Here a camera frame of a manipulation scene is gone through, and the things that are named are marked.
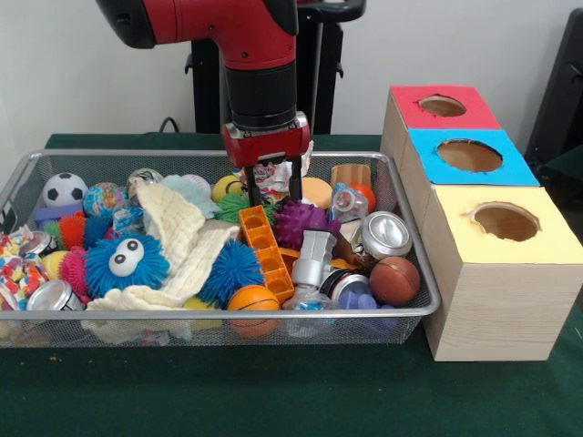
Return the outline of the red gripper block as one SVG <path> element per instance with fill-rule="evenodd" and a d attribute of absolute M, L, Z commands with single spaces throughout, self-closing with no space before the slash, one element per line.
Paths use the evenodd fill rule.
<path fill-rule="evenodd" d="M 308 119 L 302 111 L 297 111 L 294 120 L 285 127 L 251 131 L 241 130 L 230 122 L 222 126 L 221 134 L 230 162 L 236 168 L 244 168 L 252 208 L 262 204 L 254 166 L 278 158 L 290 160 L 290 197 L 294 201 L 302 200 L 301 155 L 308 150 L 311 141 Z"/>

